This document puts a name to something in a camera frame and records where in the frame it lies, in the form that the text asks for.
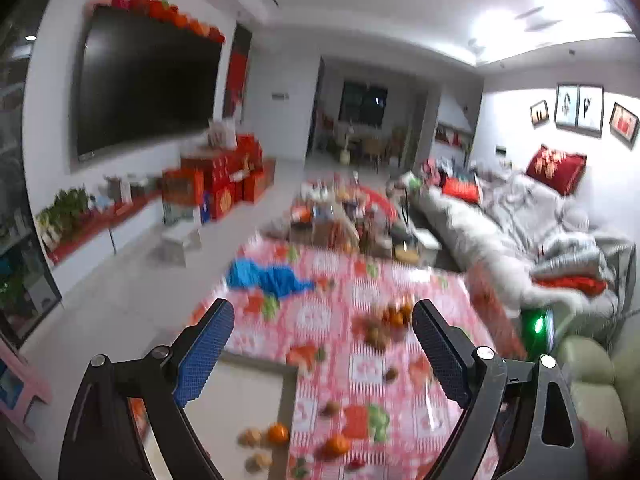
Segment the red gift boxes stack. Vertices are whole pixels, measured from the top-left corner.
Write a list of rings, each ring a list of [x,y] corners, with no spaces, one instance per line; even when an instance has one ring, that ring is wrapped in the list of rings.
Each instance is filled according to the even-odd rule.
[[[234,148],[183,155],[180,167],[165,170],[160,180],[164,223],[218,221],[237,204],[258,202],[273,185],[276,166],[251,133],[238,134]]]

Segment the white shallow box tray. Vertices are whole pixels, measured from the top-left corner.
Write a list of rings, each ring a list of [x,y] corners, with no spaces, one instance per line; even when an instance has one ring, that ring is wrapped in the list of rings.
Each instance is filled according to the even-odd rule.
[[[265,434],[280,422],[293,428],[298,368],[254,356],[221,353],[200,396],[184,412],[209,458],[225,479],[284,479],[288,475],[288,444],[268,441],[256,448],[239,445],[246,428]],[[256,452],[272,457],[268,471],[250,474],[246,460]]]

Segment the husked physalis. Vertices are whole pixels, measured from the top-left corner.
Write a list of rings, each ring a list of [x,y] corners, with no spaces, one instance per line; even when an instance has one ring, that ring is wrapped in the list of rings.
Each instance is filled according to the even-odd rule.
[[[268,471],[272,465],[272,457],[266,452],[256,452],[245,462],[245,469],[250,474]]]
[[[244,448],[256,448],[262,444],[262,430],[258,428],[246,428],[238,437],[238,443]]]

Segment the pink plastic stool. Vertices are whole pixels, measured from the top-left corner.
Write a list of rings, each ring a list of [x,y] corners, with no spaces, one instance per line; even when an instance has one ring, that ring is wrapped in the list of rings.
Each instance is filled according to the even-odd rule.
[[[27,441],[34,442],[36,434],[26,424],[26,417],[35,400],[51,403],[51,386],[4,338],[0,356],[1,414]]]

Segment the grey sofa blanket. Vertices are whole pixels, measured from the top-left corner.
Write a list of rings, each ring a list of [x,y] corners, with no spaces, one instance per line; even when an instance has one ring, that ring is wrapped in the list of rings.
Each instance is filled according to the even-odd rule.
[[[532,309],[600,318],[629,310],[636,245],[599,226],[574,197],[519,171],[447,159],[425,159],[416,175],[412,206],[460,269],[483,268],[511,320]]]

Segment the brown longan fruit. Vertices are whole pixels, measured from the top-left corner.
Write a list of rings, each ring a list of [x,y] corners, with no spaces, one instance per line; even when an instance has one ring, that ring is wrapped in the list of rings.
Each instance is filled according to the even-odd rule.
[[[324,417],[333,417],[341,413],[342,404],[337,401],[328,401],[324,408],[322,408],[321,415]]]

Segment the clear plastic fruit bowl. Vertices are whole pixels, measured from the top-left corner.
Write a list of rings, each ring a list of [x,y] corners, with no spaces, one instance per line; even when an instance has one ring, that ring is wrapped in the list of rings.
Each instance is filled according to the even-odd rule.
[[[368,344],[398,344],[411,327],[413,302],[411,296],[400,296],[387,304],[372,304],[367,315]]]

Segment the red strawberry tablecloth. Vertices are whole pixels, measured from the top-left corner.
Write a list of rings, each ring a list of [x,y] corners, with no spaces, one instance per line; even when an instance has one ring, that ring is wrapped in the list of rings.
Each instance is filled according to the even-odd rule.
[[[314,290],[282,299],[258,288],[230,288],[226,281],[209,292],[210,299],[233,304],[229,352],[298,368],[285,479],[425,477],[459,408],[446,398],[412,330],[398,344],[368,344],[367,315],[372,304],[400,296],[428,299],[473,344],[495,347],[464,276],[262,237],[245,244],[239,256],[261,266],[289,266],[301,280],[316,283]],[[384,380],[390,366],[399,370],[392,384]],[[342,404],[341,413],[324,417],[331,400]],[[326,460],[322,446],[334,434],[352,445],[346,455]],[[367,465],[347,470],[356,457]]]

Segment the brown longan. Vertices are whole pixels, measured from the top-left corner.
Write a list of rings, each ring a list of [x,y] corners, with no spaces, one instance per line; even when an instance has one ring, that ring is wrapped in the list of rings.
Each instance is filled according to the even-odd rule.
[[[384,380],[388,384],[392,384],[398,378],[398,376],[399,370],[394,366],[390,366],[384,374]]]

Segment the red cherry tomato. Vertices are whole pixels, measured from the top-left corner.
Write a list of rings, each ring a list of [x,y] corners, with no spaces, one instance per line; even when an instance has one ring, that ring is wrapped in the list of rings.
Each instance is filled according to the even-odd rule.
[[[349,471],[355,471],[355,470],[360,470],[361,468],[363,468],[364,466],[367,465],[367,462],[361,458],[361,457],[356,457],[353,458],[348,465],[346,466],[346,469]]]

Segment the green potted plant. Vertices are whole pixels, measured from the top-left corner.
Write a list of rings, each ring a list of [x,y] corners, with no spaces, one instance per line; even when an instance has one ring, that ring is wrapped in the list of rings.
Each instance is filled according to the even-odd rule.
[[[36,215],[39,236],[48,252],[54,252],[88,222],[93,203],[94,196],[84,186],[58,191],[53,203]]]

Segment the large orange mandarin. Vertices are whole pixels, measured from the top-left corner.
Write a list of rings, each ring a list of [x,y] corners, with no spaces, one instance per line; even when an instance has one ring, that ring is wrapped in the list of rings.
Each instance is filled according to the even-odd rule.
[[[266,436],[267,441],[273,446],[285,445],[290,440],[290,430],[280,422],[275,422],[267,429]]]

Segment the blue crumpled gloves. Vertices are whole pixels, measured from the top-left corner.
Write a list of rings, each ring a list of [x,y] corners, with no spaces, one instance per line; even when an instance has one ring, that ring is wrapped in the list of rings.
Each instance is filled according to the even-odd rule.
[[[235,259],[230,264],[226,282],[230,288],[258,288],[277,299],[316,288],[314,281],[301,280],[289,266],[261,266],[247,258]]]

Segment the red sofa cushion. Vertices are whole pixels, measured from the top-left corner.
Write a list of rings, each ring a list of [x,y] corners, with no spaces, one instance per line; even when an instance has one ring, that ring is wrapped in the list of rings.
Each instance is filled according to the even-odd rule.
[[[578,187],[586,165],[586,155],[570,154],[541,145],[526,169],[526,176],[553,188],[561,196],[569,196]]]

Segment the black wall television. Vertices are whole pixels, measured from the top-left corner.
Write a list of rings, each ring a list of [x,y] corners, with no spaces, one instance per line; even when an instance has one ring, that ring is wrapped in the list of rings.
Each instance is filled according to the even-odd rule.
[[[95,8],[75,92],[77,157],[204,128],[213,116],[221,50],[190,30]]]

